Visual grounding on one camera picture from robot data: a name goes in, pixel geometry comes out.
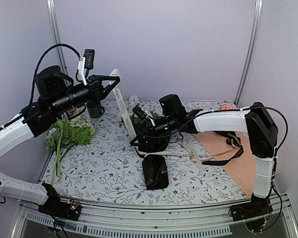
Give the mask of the small white flower stem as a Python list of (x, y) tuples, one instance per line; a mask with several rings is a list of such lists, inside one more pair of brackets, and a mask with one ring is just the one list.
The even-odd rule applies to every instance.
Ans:
[(129, 108), (132, 110), (135, 106), (139, 104), (139, 98), (137, 95), (132, 95), (128, 99)]

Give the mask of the cream printed ribbon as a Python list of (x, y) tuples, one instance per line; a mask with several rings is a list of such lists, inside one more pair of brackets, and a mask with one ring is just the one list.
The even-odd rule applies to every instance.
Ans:
[(147, 111), (141, 109), (138, 104), (134, 105), (133, 115), (131, 116), (120, 89), (114, 84), (114, 77), (120, 77), (120, 71), (114, 69), (110, 73), (110, 77), (109, 85), (113, 86), (120, 116), (132, 138), (131, 145), (138, 148), (141, 156), (163, 155), (189, 157), (192, 162), (197, 164), (198, 168), (201, 169), (203, 167), (195, 146), (189, 139), (184, 139), (184, 142), (182, 142), (182, 146), (187, 150), (187, 153), (165, 152), (171, 135), (178, 132), (197, 133), (197, 130), (194, 128), (193, 117), (201, 109), (194, 109), (187, 112), (179, 97), (175, 94), (169, 94), (159, 100), (163, 116), (153, 118)]

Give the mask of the black wrapping paper sheet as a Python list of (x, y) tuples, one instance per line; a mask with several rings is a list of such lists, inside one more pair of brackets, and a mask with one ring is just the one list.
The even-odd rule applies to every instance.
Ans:
[[(137, 116), (133, 119), (134, 129), (136, 131)], [(138, 144), (138, 151), (148, 153), (147, 156), (141, 155), (143, 174), (147, 190), (157, 190), (167, 188), (169, 185), (168, 172), (165, 157), (156, 155), (155, 152), (162, 152), (166, 149), (166, 143), (156, 144)]]

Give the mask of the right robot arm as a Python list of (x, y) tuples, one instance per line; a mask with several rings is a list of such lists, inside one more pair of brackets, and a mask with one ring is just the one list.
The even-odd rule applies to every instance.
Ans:
[(169, 138), (177, 132), (191, 133), (210, 152), (232, 146), (236, 153), (235, 177), (248, 194), (256, 197), (247, 205), (251, 216), (258, 216), (266, 208), (276, 172), (278, 128), (268, 113), (269, 108), (257, 102), (249, 108), (186, 112), (181, 103), (160, 103), (163, 117), (151, 119), (139, 109), (134, 112), (148, 122), (138, 134), (154, 142)]

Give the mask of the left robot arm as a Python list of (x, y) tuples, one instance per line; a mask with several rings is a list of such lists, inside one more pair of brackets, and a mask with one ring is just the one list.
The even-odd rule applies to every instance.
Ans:
[[(30, 103), (0, 128), (0, 158), (19, 144), (47, 131), (61, 116), (89, 101), (101, 101), (120, 82), (120, 72), (109, 76), (92, 75), (74, 85), (73, 79), (54, 65), (34, 77), (39, 99)], [(53, 215), (60, 215), (64, 205), (50, 184), (34, 184), (0, 172), (0, 196), (44, 205)]]

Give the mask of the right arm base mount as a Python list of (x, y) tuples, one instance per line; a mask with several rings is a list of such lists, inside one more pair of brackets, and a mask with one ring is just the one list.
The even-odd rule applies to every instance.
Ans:
[(233, 221), (247, 220), (260, 217), (257, 220), (245, 223), (246, 228), (252, 233), (261, 233), (272, 218), (272, 205), (269, 198), (252, 197), (248, 203), (234, 205), (229, 208), (228, 215)]

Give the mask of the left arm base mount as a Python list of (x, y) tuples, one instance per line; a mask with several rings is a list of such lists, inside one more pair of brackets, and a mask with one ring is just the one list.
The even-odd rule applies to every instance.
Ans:
[(63, 202), (60, 198), (48, 198), (43, 205), (38, 205), (38, 211), (54, 218), (78, 221), (81, 205), (74, 200)]

